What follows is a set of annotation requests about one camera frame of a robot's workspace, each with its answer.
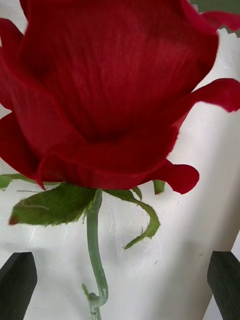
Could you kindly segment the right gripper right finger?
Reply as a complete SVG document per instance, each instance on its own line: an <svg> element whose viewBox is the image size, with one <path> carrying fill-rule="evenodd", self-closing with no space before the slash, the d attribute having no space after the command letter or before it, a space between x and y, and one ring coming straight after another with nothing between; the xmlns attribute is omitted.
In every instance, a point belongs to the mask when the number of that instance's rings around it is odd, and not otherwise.
<svg viewBox="0 0 240 320"><path fill-rule="evenodd" d="M240 319L240 262L230 251L213 251L207 283L224 320Z"/></svg>

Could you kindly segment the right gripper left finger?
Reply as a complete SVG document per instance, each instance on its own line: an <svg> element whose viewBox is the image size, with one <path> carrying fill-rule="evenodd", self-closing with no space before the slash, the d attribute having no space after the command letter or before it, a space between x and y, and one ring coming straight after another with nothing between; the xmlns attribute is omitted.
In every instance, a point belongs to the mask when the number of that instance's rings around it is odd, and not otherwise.
<svg viewBox="0 0 240 320"><path fill-rule="evenodd" d="M24 319L37 281L33 254L13 253L0 269L0 319Z"/></svg>

